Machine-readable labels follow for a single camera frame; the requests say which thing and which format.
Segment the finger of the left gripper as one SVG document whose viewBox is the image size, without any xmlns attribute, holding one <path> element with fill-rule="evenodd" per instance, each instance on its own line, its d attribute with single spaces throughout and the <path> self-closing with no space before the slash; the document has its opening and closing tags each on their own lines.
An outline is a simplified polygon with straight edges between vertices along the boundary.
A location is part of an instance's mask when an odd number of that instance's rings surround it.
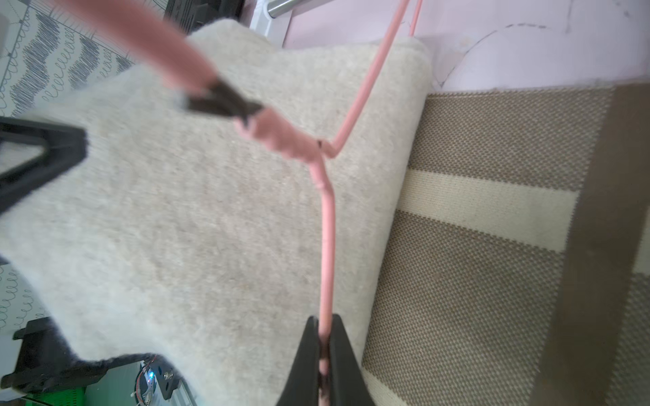
<svg viewBox="0 0 650 406">
<path fill-rule="evenodd" d="M 1 119 L 1 212 L 80 164 L 86 132 L 77 127 Z"/>
</svg>

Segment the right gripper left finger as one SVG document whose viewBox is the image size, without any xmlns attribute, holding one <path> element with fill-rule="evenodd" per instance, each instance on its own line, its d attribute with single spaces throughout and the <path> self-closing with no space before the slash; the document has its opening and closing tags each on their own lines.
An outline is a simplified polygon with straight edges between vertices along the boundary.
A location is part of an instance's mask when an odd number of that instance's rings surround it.
<svg viewBox="0 0 650 406">
<path fill-rule="evenodd" d="M 320 389 L 321 341 L 318 319 L 310 316 L 277 406 L 317 406 Z"/>
</svg>

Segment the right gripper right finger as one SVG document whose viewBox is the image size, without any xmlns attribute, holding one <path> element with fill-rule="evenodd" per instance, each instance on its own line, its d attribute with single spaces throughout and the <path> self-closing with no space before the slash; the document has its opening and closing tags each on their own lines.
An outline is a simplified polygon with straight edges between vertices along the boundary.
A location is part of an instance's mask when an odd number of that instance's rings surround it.
<svg viewBox="0 0 650 406">
<path fill-rule="evenodd" d="M 330 404 L 374 406 L 340 315 L 334 314 L 329 339 Z"/>
</svg>

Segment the pink wire hanger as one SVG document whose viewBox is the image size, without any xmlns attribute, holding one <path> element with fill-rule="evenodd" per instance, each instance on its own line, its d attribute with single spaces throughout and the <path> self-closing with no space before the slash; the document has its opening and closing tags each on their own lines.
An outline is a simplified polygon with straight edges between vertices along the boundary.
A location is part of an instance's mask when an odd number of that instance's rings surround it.
<svg viewBox="0 0 650 406">
<path fill-rule="evenodd" d="M 271 107 L 246 99 L 208 60 L 190 46 L 178 29 L 134 1 L 60 1 L 60 7 L 83 18 L 105 37 L 126 45 L 138 57 L 181 88 L 185 108 L 195 113 L 232 118 L 239 134 L 256 140 L 286 159 L 308 166 L 321 196 L 322 248 L 318 335 L 321 341 L 318 405 L 330 404 L 329 339 L 333 321 L 336 209 L 325 161 L 342 152 L 384 67 L 409 5 L 399 2 L 355 101 L 333 141 L 317 140 L 298 130 Z"/>
</svg>

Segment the beige fuzzy scarf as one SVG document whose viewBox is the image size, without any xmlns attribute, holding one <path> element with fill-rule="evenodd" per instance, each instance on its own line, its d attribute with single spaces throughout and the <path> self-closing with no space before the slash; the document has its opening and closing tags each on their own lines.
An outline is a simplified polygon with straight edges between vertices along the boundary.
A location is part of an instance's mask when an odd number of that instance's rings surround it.
<svg viewBox="0 0 650 406">
<path fill-rule="evenodd" d="M 221 20 L 190 42 L 250 99 L 330 139 L 377 45 L 280 50 Z M 334 311 L 361 361 L 377 280 L 430 87 L 399 37 L 340 155 Z M 136 65 L 20 118 L 86 130 L 86 159 L 1 215 L 1 256 L 84 360 L 159 353 L 210 405 L 274 405 L 318 313 L 320 195 L 306 166 L 187 112 Z"/>
</svg>

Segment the brown plaid scarf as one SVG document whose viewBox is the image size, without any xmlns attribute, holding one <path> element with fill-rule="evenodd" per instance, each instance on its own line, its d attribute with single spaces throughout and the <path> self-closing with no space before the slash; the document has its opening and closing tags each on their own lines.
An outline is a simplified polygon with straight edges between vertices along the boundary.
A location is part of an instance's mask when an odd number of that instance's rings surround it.
<svg viewBox="0 0 650 406">
<path fill-rule="evenodd" d="M 427 99 L 362 372 L 378 405 L 648 404 L 648 84 Z"/>
</svg>

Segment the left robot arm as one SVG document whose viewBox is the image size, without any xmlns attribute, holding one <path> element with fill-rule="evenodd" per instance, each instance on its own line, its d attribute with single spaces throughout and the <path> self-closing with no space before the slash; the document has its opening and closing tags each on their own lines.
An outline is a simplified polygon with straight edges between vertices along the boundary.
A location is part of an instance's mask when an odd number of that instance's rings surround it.
<svg viewBox="0 0 650 406">
<path fill-rule="evenodd" d="M 5 141 L 38 147 L 40 152 L 1 171 L 2 214 L 80 164 L 87 155 L 86 132 L 76 127 L 2 118 L 1 142 Z M 20 353 L 15 370 L 2 377 L 1 388 L 28 394 L 88 386 L 110 369 L 152 358 L 138 354 L 83 361 L 73 354 L 47 317 L 28 322 L 13 335 L 13 340 L 20 341 Z"/>
</svg>

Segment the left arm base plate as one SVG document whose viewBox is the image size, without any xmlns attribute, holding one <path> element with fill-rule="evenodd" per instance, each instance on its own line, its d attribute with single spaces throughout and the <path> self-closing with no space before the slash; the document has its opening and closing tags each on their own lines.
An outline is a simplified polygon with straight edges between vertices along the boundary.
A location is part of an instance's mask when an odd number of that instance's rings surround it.
<svg viewBox="0 0 650 406">
<path fill-rule="evenodd" d="M 161 355 L 142 360 L 136 375 L 134 393 L 136 405 L 154 405 L 170 401 L 178 389 L 181 374 Z"/>
</svg>

